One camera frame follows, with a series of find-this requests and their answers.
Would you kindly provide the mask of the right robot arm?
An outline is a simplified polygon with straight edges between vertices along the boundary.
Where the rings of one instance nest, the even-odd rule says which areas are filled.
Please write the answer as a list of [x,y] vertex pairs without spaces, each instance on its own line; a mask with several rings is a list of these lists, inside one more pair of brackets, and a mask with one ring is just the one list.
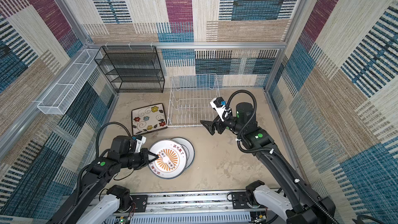
[[306,183],[281,154],[272,137],[256,121],[256,111],[247,102],[239,103],[233,115],[228,103],[221,97],[210,102],[217,112],[213,121],[201,124],[211,135],[228,129],[237,135],[238,148],[252,154],[270,171],[278,182],[281,195],[261,181],[246,188],[247,197],[254,205],[263,205],[288,224],[335,224],[335,204],[329,197],[321,197]]

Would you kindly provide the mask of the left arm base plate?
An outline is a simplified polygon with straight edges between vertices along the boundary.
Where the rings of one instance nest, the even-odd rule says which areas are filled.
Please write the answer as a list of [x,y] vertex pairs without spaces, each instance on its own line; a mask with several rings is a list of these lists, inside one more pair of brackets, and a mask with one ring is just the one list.
[[126,211],[128,214],[144,213],[147,208],[148,195],[130,195],[129,209]]

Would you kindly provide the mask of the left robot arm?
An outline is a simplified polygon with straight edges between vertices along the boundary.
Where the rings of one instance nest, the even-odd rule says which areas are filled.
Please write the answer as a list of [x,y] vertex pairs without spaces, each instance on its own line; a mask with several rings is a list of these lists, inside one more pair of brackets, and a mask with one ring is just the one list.
[[76,224],[97,194],[121,169],[139,170],[159,158],[147,148],[136,152],[131,147],[133,143],[128,136],[114,138],[109,151],[104,151],[79,173],[75,191],[47,223]]

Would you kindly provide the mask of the white round plate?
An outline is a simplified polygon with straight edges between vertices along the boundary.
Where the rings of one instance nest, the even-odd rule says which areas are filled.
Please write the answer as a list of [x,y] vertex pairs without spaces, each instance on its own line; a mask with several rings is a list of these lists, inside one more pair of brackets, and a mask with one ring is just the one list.
[[180,176],[188,166],[189,153],[174,140],[155,142],[149,151],[158,158],[148,165],[149,170],[162,179],[174,179]]
[[182,145],[184,150],[187,152],[188,158],[187,158],[187,165],[186,165],[185,169],[188,169],[193,164],[193,161],[195,158],[195,150],[194,150],[192,143],[184,138],[173,138],[173,141]]

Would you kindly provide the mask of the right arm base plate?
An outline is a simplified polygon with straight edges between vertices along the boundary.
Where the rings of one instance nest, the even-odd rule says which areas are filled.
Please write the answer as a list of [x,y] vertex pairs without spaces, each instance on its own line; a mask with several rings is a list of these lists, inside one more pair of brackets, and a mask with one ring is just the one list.
[[267,209],[264,205],[252,204],[245,191],[231,191],[227,194],[227,200],[232,203],[233,209]]

